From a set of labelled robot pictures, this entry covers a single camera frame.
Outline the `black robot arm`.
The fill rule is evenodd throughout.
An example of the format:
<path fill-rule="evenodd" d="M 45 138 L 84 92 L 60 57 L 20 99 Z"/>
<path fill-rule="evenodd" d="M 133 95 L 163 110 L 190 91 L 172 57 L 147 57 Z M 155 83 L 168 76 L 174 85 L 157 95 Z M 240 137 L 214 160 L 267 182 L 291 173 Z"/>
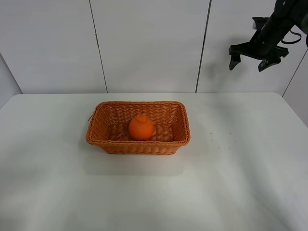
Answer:
<path fill-rule="evenodd" d="M 289 32 L 302 37 L 301 34 L 292 31 L 293 26 L 297 26 L 305 34 L 308 33 L 308 2 L 306 0 L 278 0 L 270 17 L 253 17 L 253 20 L 255 33 L 250 41 L 231 45 L 229 48 L 230 70 L 241 62 L 242 55 L 260 60 L 261 63 L 258 65 L 260 72 L 279 64 L 281 58 L 286 57 L 289 51 L 278 44 L 281 42 L 292 45 L 300 41 L 300 39 L 284 41 L 284 37 Z"/>

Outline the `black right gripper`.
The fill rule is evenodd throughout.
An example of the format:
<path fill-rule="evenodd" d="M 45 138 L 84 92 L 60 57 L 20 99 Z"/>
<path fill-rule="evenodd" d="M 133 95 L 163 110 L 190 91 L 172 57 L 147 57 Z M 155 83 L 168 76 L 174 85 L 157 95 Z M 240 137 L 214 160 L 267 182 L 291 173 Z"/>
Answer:
<path fill-rule="evenodd" d="M 277 65 L 280 57 L 289 54 L 287 48 L 278 46 L 286 34 L 295 25 L 292 20 L 273 17 L 253 17 L 253 28 L 256 30 L 249 42 L 231 45 L 229 55 L 231 60 L 229 70 L 233 70 L 241 62 L 241 55 L 262 60 L 258 65 L 258 71 Z"/>

